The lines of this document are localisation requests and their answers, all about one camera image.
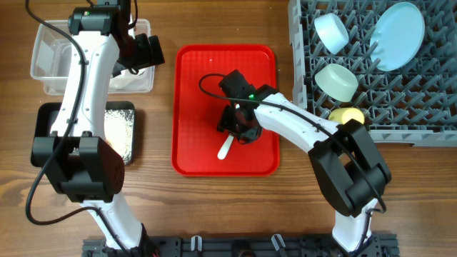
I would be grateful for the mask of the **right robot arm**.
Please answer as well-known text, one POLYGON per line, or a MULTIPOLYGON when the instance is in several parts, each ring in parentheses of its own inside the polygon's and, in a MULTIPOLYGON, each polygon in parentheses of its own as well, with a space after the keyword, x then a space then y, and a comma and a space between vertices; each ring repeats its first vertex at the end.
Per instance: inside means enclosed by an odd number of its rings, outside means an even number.
POLYGON ((366 127, 315 116, 293 105, 275 88, 255 88, 237 70, 219 81, 225 107, 218 130, 239 143, 252 143, 263 130, 277 133, 308 154, 319 188, 336 211, 332 236, 347 253, 360 253, 368 241, 374 212, 391 172, 366 127))

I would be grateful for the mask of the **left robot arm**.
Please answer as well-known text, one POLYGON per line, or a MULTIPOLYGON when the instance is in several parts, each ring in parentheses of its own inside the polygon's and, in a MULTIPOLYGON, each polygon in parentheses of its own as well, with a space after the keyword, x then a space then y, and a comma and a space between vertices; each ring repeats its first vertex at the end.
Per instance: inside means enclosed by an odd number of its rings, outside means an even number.
POLYGON ((72 57, 61 108, 49 134, 34 139, 31 152, 39 176, 92 215, 110 256, 159 254, 122 194, 124 160, 104 131, 110 80, 124 70, 137 74, 164 62, 156 36, 133 34, 138 14, 135 1, 98 1, 74 9, 63 32, 72 57))

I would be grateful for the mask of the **yellow plastic cup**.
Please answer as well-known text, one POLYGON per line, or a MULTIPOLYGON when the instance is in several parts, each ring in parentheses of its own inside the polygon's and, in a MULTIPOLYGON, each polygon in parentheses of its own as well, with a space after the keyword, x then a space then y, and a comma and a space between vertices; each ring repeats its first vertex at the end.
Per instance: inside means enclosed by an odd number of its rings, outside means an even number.
POLYGON ((339 108, 329 114, 328 120, 335 121, 339 124, 346 124, 351 119, 361 124, 365 123, 363 112, 357 108, 339 108))

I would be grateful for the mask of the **light blue plate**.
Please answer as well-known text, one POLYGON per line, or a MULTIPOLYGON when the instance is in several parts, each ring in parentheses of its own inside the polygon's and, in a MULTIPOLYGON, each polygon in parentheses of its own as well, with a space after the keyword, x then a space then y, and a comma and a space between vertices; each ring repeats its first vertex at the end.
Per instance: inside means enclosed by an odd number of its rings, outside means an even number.
POLYGON ((388 8, 374 26, 370 46, 377 69, 392 71, 405 66, 420 49, 425 35, 425 21, 415 4, 400 2, 388 8))

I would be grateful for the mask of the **green bowl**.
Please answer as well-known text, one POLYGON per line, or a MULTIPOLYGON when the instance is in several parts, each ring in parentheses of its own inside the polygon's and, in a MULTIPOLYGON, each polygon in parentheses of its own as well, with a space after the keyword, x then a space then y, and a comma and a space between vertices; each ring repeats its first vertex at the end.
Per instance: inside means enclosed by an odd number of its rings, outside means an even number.
POLYGON ((358 88, 356 76, 339 64, 325 66, 314 78, 317 86, 337 101, 351 101, 358 88))

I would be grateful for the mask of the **light blue bowl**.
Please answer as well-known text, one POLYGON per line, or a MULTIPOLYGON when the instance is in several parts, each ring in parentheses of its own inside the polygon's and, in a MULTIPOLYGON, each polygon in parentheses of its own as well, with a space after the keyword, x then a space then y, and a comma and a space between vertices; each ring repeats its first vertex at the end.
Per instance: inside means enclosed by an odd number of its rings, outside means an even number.
POLYGON ((337 54, 349 43, 346 27, 342 20, 333 13, 316 18, 314 27, 323 45, 332 54, 337 54))

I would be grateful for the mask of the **white plastic spoon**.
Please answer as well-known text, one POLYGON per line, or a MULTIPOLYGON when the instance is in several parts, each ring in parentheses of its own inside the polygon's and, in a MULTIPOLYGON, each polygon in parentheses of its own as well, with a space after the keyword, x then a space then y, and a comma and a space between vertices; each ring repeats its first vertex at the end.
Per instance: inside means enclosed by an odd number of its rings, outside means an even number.
POLYGON ((218 160, 224 160, 226 158, 232 143, 233 136, 228 135, 221 148, 219 149, 219 152, 217 153, 218 160))

